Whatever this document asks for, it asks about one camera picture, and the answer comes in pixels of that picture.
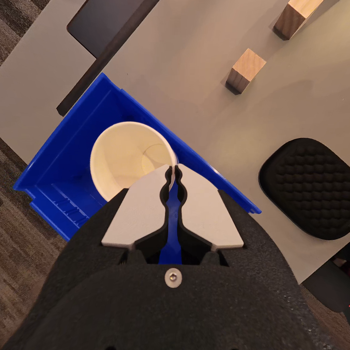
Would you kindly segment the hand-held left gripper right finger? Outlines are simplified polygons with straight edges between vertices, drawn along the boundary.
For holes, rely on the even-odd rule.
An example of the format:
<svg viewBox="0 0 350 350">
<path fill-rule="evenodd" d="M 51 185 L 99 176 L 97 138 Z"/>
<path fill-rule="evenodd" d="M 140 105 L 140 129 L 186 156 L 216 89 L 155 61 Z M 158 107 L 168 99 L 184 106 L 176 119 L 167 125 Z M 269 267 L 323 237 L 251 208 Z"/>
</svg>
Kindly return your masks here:
<svg viewBox="0 0 350 350">
<path fill-rule="evenodd" d="M 243 248 L 244 242 L 221 197 L 205 177 L 183 164 L 175 168 L 180 201 L 177 238 L 182 263 L 200 264 L 209 252 Z"/>
</svg>

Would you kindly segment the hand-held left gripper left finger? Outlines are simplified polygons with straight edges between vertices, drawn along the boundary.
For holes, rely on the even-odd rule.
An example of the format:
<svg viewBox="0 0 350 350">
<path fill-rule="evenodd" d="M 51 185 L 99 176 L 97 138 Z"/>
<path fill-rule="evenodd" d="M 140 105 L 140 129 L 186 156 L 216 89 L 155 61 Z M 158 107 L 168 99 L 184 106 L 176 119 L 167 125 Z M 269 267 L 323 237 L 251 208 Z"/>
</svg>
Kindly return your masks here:
<svg viewBox="0 0 350 350">
<path fill-rule="evenodd" d="M 161 251 L 168 240 L 172 174 L 173 167 L 166 164 L 132 184 L 101 241 L 103 246 L 139 250 L 145 259 Z"/>
</svg>

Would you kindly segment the white paper cup green band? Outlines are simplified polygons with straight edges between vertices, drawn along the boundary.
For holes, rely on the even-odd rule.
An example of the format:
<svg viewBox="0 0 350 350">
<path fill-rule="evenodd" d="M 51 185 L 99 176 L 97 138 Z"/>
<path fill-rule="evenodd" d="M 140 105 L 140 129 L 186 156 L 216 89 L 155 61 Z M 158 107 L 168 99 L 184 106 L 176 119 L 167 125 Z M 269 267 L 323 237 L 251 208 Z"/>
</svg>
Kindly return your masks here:
<svg viewBox="0 0 350 350">
<path fill-rule="evenodd" d="M 171 189 L 177 164 L 177 155 L 165 137 L 152 127 L 134 121 L 105 129 L 95 141 L 90 156 L 93 183 L 107 202 L 163 165 L 172 167 Z"/>
</svg>

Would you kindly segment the blue plastic bin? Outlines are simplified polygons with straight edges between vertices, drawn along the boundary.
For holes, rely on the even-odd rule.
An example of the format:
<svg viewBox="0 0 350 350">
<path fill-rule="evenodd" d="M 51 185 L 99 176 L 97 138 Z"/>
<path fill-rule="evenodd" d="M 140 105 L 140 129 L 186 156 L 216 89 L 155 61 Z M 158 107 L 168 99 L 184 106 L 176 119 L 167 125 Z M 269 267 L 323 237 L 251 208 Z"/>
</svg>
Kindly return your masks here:
<svg viewBox="0 0 350 350">
<path fill-rule="evenodd" d="M 30 205 L 64 239 L 72 239 L 78 229 L 107 204 L 91 177 L 91 151 L 105 129 L 126 121 L 148 125 L 163 135 L 177 155 L 178 164 L 202 175 L 221 192 L 229 213 L 233 210 L 234 202 L 246 212 L 261 213 L 261 210 L 189 145 L 101 73 L 54 130 L 14 185 L 14 189 L 24 191 L 32 198 Z M 120 204 L 128 189 L 124 188 L 114 196 Z M 181 247 L 177 238 L 180 206 L 177 191 L 175 178 L 167 200 L 167 243 L 160 252 L 147 259 L 155 263 L 159 260 L 161 264 L 181 263 Z M 248 240 L 238 222 L 234 223 L 244 242 L 241 249 L 247 249 Z"/>
</svg>

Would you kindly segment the light wooden cube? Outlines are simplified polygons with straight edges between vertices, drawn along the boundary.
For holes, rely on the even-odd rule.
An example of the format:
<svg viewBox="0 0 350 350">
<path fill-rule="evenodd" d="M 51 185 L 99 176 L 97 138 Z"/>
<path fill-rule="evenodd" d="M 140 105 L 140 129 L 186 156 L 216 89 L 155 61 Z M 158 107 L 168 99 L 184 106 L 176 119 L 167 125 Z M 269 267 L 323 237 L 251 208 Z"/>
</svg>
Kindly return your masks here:
<svg viewBox="0 0 350 350">
<path fill-rule="evenodd" d="M 290 0 L 274 24 L 273 32 L 283 40 L 290 40 L 322 2 L 323 0 Z"/>
<path fill-rule="evenodd" d="M 238 94 L 243 93 L 265 64 L 265 59 L 248 48 L 232 66 L 225 86 Z"/>
</svg>

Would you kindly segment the black quilted wrist rest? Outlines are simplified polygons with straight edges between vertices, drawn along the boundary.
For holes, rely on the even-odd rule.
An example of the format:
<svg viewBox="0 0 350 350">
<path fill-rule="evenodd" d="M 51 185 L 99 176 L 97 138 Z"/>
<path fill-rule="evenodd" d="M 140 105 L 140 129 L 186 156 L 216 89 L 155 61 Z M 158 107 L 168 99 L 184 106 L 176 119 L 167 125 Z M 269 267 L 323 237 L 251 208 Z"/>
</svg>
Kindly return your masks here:
<svg viewBox="0 0 350 350">
<path fill-rule="evenodd" d="M 286 142 L 262 165 L 265 195 L 308 235 L 336 240 L 350 231 L 350 168 L 321 142 Z"/>
</svg>

